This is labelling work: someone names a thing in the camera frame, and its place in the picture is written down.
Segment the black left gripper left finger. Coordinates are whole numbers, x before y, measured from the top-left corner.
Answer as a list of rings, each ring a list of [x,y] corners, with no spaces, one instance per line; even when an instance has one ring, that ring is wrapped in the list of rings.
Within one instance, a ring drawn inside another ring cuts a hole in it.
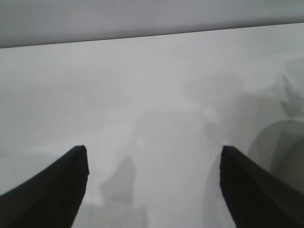
[[[44,170],[0,197],[2,228],[70,228],[89,175],[87,149],[75,146]]]

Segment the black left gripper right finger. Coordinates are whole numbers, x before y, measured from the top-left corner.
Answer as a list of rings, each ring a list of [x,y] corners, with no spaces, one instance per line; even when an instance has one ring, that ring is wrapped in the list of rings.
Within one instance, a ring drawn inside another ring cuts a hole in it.
[[[234,146],[224,146],[219,165],[223,198],[237,228],[302,228],[304,196],[254,163]]]

